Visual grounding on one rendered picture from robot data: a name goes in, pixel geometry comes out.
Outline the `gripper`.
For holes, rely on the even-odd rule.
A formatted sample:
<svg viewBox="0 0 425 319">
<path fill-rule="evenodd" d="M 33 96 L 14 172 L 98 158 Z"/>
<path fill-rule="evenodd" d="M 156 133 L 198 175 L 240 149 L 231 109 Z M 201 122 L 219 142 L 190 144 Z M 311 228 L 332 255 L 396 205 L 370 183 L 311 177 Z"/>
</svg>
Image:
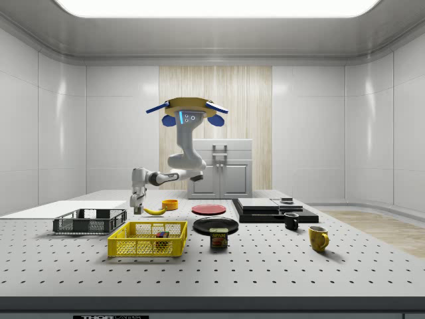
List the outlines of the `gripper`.
<svg viewBox="0 0 425 319">
<path fill-rule="evenodd" d="M 141 215 L 143 211 L 143 201 L 145 199 L 145 194 L 133 193 L 130 197 L 130 206 L 133 207 L 135 215 Z"/>
</svg>

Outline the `yellow basket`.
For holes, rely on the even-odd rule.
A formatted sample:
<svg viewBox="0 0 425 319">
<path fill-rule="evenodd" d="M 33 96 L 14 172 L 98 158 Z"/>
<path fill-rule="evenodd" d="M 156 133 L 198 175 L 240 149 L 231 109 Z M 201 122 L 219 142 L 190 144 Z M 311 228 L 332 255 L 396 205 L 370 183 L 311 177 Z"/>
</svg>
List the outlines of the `yellow basket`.
<svg viewBox="0 0 425 319">
<path fill-rule="evenodd" d="M 186 221 L 130 221 L 108 237 L 110 257 L 178 257 L 187 240 Z M 166 247 L 157 247 L 156 234 L 169 231 Z"/>
</svg>

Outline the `dark grey basket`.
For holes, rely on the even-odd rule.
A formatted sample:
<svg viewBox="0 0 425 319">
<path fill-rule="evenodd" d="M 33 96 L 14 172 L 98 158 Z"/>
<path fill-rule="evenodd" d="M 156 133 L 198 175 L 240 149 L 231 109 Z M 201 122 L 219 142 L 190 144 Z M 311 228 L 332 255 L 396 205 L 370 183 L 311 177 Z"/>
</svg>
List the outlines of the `dark grey basket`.
<svg viewBox="0 0 425 319">
<path fill-rule="evenodd" d="M 108 234 L 125 223 L 125 209 L 77 209 L 53 220 L 53 231 L 60 234 Z"/>
</svg>

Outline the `black plate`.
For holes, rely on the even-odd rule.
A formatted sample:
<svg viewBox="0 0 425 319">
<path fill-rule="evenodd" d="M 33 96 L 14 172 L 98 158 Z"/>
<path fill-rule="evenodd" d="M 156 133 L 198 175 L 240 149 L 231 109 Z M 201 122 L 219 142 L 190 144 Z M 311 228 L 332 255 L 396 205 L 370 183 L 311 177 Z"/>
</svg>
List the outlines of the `black plate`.
<svg viewBox="0 0 425 319">
<path fill-rule="evenodd" d="M 226 217 L 205 217 L 193 223 L 193 229 L 199 233 L 209 234 L 211 228 L 227 228 L 229 233 L 238 230 L 238 222 Z"/>
</svg>

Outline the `red plate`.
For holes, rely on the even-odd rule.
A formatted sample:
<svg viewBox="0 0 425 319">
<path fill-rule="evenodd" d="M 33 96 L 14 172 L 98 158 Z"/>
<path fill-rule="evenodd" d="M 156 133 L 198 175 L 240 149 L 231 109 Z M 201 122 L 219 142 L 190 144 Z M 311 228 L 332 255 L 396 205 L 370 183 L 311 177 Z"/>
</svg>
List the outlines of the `red plate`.
<svg viewBox="0 0 425 319">
<path fill-rule="evenodd" d="M 201 204 L 193 206 L 192 212 L 197 215 L 220 215 L 226 212 L 226 207 L 217 204 Z"/>
</svg>

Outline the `flat-sided can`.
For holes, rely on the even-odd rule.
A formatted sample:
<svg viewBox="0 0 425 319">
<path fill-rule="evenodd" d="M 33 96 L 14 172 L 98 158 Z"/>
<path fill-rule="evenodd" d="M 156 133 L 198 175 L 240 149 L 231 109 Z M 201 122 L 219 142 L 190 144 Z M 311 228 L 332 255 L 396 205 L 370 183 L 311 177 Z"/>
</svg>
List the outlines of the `flat-sided can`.
<svg viewBox="0 0 425 319">
<path fill-rule="evenodd" d="M 209 234 L 212 248 L 225 248 L 228 246 L 227 228 L 210 228 Z"/>
</svg>

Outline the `white cabinet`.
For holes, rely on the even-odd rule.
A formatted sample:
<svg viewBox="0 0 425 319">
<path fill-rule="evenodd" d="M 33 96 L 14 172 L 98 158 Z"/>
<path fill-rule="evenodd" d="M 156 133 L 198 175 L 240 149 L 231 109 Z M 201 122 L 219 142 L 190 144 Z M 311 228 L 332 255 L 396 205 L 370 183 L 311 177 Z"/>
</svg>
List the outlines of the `white cabinet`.
<svg viewBox="0 0 425 319">
<path fill-rule="evenodd" d="M 200 181 L 188 181 L 189 199 L 234 199 L 252 196 L 251 139 L 195 139 L 207 166 Z"/>
</svg>

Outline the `yellow mug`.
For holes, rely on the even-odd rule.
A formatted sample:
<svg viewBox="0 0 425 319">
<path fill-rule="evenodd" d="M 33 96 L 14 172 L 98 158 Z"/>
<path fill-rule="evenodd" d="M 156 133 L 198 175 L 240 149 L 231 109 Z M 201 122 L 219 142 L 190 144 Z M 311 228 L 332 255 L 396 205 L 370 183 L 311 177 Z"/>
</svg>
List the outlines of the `yellow mug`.
<svg viewBox="0 0 425 319">
<path fill-rule="evenodd" d="M 308 232 L 312 249 L 323 252 L 329 244 L 328 230 L 320 226 L 310 226 Z"/>
</svg>

